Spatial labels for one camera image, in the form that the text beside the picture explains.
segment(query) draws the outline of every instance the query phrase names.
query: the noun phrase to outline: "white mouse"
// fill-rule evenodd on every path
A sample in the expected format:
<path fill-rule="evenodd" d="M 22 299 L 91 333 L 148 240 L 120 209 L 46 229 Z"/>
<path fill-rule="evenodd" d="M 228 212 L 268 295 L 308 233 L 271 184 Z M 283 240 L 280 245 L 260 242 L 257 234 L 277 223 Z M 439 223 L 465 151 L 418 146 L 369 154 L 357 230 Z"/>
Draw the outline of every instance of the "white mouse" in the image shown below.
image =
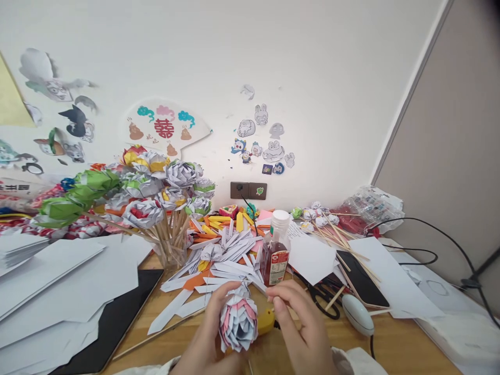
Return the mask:
<path fill-rule="evenodd" d="M 344 294 L 342 297 L 342 307 L 345 315 L 359 333 L 365 336 L 373 335 L 375 331 L 373 320 L 360 300 L 351 294 Z"/>

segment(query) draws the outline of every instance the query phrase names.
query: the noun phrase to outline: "yellow paper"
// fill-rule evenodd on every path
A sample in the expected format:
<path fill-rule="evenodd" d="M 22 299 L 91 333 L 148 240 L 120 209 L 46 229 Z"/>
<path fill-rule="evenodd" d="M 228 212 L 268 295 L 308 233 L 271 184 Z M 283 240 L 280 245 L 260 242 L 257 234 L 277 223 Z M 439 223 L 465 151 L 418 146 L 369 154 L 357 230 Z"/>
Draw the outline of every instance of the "yellow paper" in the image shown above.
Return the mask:
<path fill-rule="evenodd" d="M 36 128 L 0 55 L 0 125 Z"/>

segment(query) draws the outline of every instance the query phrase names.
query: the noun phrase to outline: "power outlet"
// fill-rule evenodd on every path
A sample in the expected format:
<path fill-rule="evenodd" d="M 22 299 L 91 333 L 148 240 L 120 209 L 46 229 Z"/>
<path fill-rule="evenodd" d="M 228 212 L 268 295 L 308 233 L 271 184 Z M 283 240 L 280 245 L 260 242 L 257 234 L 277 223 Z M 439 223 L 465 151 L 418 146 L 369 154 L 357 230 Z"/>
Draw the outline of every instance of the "power outlet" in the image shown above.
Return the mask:
<path fill-rule="evenodd" d="M 231 199 L 249 199 L 248 189 L 250 184 L 248 182 L 231 182 Z"/>
<path fill-rule="evenodd" d="M 267 195 L 267 184 L 261 182 L 251 182 L 249 187 L 250 199 L 264 201 Z"/>

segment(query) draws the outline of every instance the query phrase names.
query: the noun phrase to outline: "sauce bottle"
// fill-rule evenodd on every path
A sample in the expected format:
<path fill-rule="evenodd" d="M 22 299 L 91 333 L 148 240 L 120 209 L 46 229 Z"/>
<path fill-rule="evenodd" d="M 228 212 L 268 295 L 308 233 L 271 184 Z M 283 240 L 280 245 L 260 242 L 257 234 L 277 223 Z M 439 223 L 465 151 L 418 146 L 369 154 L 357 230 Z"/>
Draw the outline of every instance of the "sauce bottle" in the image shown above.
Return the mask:
<path fill-rule="evenodd" d="M 285 276 L 291 245 L 287 232 L 290 224 L 290 214 L 276 210 L 272 213 L 271 230 L 264 237 L 260 273 L 266 286 L 273 286 Z"/>

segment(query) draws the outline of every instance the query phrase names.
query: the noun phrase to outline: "wooden desk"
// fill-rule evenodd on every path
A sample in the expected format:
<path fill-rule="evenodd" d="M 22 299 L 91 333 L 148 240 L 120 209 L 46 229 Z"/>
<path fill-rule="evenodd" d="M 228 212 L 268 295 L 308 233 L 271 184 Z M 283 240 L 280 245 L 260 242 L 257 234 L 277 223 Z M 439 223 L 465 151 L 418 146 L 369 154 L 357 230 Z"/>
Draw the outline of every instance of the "wooden desk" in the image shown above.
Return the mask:
<path fill-rule="evenodd" d="M 161 268 L 161 266 L 156 256 L 152 255 L 140 268 L 155 269 Z M 147 337 L 150 324 L 178 294 L 179 291 L 162 292 L 159 286 L 163 281 L 153 291 L 141 315 L 121 343 L 116 354 L 144 340 Z M 272 307 L 272 304 L 269 304 L 262 293 L 253 285 L 250 289 L 259 311 Z M 197 297 L 199 294 L 195 292 L 188 301 Z M 330 344 L 345 351 L 361 347 L 370 353 L 369 339 L 358 333 L 343 315 L 342 309 L 340 310 L 342 316 L 339 320 L 324 317 Z M 163 365 L 171 358 L 181 355 L 196 332 L 203 316 L 201 314 L 188 320 L 173 331 L 165 333 L 156 340 L 112 362 L 103 374 L 112 375 L 130 367 Z M 178 316 L 174 316 L 167 325 L 174 324 L 179 320 Z M 375 356 L 388 374 L 461 374 L 412 320 L 393 319 L 389 314 L 381 314 L 374 316 L 373 321 L 375 323 Z M 255 375 L 293 374 L 283 336 L 277 329 L 273 329 L 267 335 L 257 339 L 250 347 L 249 360 Z M 245 373 L 250 374 L 248 367 Z"/>

